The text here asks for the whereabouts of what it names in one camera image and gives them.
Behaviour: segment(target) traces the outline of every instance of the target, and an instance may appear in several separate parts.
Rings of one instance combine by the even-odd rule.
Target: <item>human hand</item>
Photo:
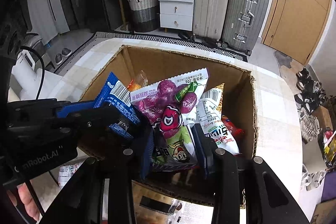
[[[21,184],[17,187],[20,200],[25,205],[25,209],[27,214],[32,217],[34,220],[38,221],[40,219],[40,211],[38,210],[28,188],[27,185]],[[17,200],[11,191],[7,191],[9,199],[13,203],[14,206],[17,206]]]

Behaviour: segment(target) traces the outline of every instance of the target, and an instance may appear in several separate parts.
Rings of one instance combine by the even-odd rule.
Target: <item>suitcase handle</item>
[[[251,16],[251,22],[249,25],[247,25],[246,27],[252,27],[253,26],[253,22],[254,22],[254,15],[253,13],[249,12],[249,15]]]

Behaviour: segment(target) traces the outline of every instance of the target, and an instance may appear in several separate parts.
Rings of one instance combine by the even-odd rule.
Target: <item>checkered tablecloth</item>
[[[49,98],[77,102],[90,81],[121,45],[185,52],[250,70],[256,79],[253,83],[258,130],[256,155],[268,163],[293,197],[298,200],[302,173],[302,141],[296,104],[286,82],[268,70],[195,48],[162,42],[112,38],[100,42],[84,54],[55,86]]]

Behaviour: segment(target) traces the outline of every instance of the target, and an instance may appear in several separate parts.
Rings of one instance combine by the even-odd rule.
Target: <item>white snack bag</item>
[[[78,170],[78,168],[80,168],[82,163],[83,161],[77,164],[63,165],[59,167],[58,185],[61,189],[66,185],[66,183],[70,180],[70,178]]]
[[[223,89],[224,84],[203,93],[196,106],[196,123],[201,125],[206,137],[215,140],[219,148],[237,155],[239,149],[236,140],[221,121]]]

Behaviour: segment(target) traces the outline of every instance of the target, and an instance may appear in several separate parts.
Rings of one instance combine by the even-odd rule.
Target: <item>barcode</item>
[[[218,97],[220,95],[221,95],[221,92],[219,90],[208,90],[207,92],[203,93],[203,95],[201,96],[201,99],[210,98],[217,102]]]
[[[120,81],[116,82],[110,94],[123,101],[127,106],[131,106],[130,92]]]

